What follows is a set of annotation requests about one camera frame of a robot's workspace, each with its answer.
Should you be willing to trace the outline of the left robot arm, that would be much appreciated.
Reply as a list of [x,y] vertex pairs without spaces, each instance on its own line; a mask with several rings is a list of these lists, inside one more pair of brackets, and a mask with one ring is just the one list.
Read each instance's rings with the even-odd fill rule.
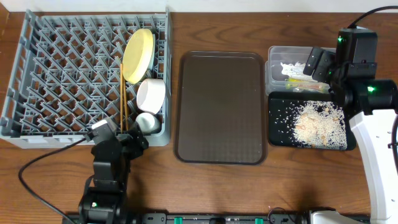
[[80,223],[140,223],[141,216],[128,209],[127,182],[131,161],[149,147],[138,124],[118,139],[109,123],[103,123],[86,135],[95,145],[93,170],[85,183],[78,206]]

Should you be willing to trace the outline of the yellow round plate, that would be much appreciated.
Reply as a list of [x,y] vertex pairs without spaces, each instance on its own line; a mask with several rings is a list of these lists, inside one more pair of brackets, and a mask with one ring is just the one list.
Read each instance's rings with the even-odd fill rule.
[[129,39],[123,55],[123,77],[131,83],[138,83],[148,71],[152,53],[152,31],[138,29]]

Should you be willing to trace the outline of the wooden chopstick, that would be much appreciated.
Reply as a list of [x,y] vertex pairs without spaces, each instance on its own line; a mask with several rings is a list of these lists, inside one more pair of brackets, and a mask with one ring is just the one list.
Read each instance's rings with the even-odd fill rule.
[[126,131],[129,129],[129,123],[128,123],[128,116],[127,116],[127,96],[126,96],[126,81],[123,77],[123,103],[124,103],[124,117],[125,117],[125,125],[126,125]]
[[119,65],[119,75],[120,75],[120,84],[119,84],[119,93],[120,93],[120,98],[119,98],[119,102],[120,102],[120,130],[121,133],[123,133],[123,64],[120,63]]

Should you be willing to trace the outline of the white cup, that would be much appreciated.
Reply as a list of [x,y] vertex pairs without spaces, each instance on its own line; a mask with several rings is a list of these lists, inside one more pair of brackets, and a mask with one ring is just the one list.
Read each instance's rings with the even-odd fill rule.
[[145,135],[158,133],[161,129],[159,120],[150,113],[141,113],[136,117],[136,123]]

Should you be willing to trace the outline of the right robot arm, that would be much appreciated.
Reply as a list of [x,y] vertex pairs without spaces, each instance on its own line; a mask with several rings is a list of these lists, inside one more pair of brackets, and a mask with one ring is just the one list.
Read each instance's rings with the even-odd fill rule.
[[358,144],[371,223],[397,223],[397,85],[376,79],[377,34],[345,28],[335,52],[314,47],[303,74],[329,85]]

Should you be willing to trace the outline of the white tissue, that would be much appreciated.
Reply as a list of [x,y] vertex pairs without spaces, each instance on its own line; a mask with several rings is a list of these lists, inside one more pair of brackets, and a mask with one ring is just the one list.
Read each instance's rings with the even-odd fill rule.
[[303,70],[305,68],[304,63],[299,63],[299,62],[296,62],[295,64],[280,63],[280,65],[282,66],[281,73],[283,75],[287,75],[289,78],[308,81],[308,82],[312,80],[311,76],[305,75],[303,73]]

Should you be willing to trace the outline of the green orange snack wrapper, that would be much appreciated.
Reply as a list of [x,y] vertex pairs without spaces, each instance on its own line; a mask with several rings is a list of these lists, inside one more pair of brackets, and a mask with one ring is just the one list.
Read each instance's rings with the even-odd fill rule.
[[325,83],[320,82],[308,82],[305,80],[297,80],[293,78],[288,78],[285,81],[285,87],[287,90],[292,90],[294,92],[317,92],[317,93],[327,93],[329,86]]

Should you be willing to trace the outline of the white round bowl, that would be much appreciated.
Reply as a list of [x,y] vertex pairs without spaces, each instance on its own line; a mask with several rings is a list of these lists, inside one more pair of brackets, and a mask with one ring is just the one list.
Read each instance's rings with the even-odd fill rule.
[[139,86],[136,96],[140,110],[156,114],[160,111],[165,99],[165,83],[161,79],[147,78]]

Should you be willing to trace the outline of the light blue bowl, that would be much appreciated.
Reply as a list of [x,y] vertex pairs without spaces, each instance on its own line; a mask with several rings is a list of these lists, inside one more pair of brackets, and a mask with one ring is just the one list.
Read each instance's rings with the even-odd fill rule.
[[148,67],[147,67],[147,69],[148,69],[149,71],[152,71],[153,66],[154,66],[155,46],[156,46],[155,34],[152,34],[152,40],[153,40],[153,44],[152,44],[152,53],[151,53],[151,58],[150,58],[149,65],[148,65]]

